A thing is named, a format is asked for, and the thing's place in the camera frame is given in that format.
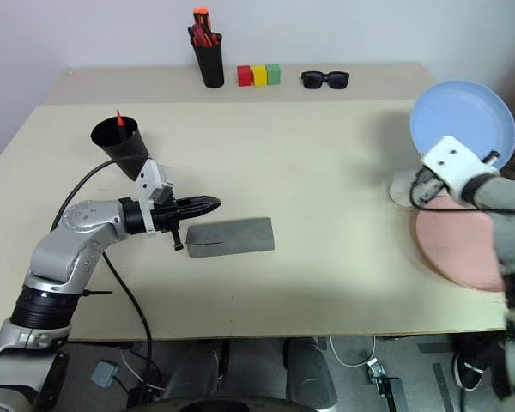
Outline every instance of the sneaker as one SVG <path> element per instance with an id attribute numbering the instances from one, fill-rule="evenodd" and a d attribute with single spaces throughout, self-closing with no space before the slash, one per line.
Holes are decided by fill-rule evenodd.
<path id="1" fill-rule="evenodd" d="M 460 357 L 460 354 L 456 354 L 456 356 L 454 356 L 454 361 L 452 362 L 452 373 L 458 388 L 467 392 L 474 391 L 482 381 L 483 372 L 484 371 L 482 369 L 474 367 L 468 362 L 464 362 Z"/>

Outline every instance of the white wall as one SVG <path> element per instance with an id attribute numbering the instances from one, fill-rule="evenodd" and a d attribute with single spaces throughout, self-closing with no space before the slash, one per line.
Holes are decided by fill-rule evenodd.
<path id="1" fill-rule="evenodd" d="M 515 0 L 206 0 L 226 63 L 421 61 L 499 88 Z M 0 152 L 69 66 L 191 64 L 199 1 L 0 0 Z"/>

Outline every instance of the gray robot arm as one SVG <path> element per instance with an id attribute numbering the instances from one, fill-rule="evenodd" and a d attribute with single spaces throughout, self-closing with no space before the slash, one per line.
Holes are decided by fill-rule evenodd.
<path id="1" fill-rule="evenodd" d="M 416 182 L 420 180 L 427 186 L 427 177 L 438 179 L 456 202 L 491 210 L 488 214 L 494 224 L 494 250 L 506 285 L 506 326 L 511 337 L 506 342 L 506 369 L 515 392 L 515 213 L 507 212 L 515 211 L 515 181 L 499 177 L 498 171 L 489 165 L 495 160 L 495 155 L 492 152 L 480 161 L 457 139 L 444 136 L 422 158 L 425 168 Z M 425 196 L 419 196 L 422 201 L 432 196 L 430 191 L 425 192 Z M 497 213 L 496 209 L 506 212 Z M 515 399 L 507 402 L 504 410 L 515 410 L 515 406 L 512 406 Z"/>
<path id="2" fill-rule="evenodd" d="M 0 411 L 33 410 L 58 395 L 68 362 L 60 348 L 78 300 L 91 294 L 85 288 L 108 246 L 131 234 L 171 232 L 178 250 L 179 221 L 221 205 L 215 197 L 175 199 L 165 168 L 154 161 L 143 168 L 146 180 L 136 185 L 145 190 L 138 201 L 79 203 L 36 247 L 15 309 L 0 330 Z"/>

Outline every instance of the red marker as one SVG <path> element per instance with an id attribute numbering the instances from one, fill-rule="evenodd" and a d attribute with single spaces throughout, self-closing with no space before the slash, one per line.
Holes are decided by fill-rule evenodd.
<path id="1" fill-rule="evenodd" d="M 126 130 L 126 123 L 124 119 L 120 115 L 120 111 L 117 110 L 117 127 L 118 127 L 118 137 L 120 142 L 125 142 L 128 140 L 128 131 Z"/>

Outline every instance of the pink plate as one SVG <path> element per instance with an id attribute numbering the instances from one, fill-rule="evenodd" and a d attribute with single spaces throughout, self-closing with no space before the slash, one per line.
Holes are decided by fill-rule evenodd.
<path id="1" fill-rule="evenodd" d="M 463 209 L 449 197 L 437 197 L 427 206 Z M 441 274 L 468 288 L 504 290 L 493 248 L 493 224 L 487 214 L 422 211 L 415 228 L 423 253 Z"/>

